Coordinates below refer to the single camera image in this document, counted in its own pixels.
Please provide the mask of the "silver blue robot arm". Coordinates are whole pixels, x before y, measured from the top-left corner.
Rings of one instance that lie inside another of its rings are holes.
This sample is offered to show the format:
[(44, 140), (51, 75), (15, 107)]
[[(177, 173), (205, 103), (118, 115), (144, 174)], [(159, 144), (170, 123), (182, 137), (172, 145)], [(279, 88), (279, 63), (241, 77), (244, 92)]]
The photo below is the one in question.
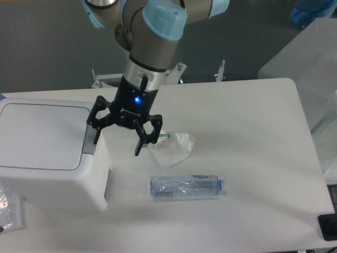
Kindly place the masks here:
[(118, 125), (139, 136), (135, 154), (156, 143), (162, 116), (150, 110), (187, 24), (225, 12), (229, 1), (83, 1), (96, 28), (121, 23), (132, 37), (126, 68), (115, 98), (98, 96), (87, 124), (100, 132)]

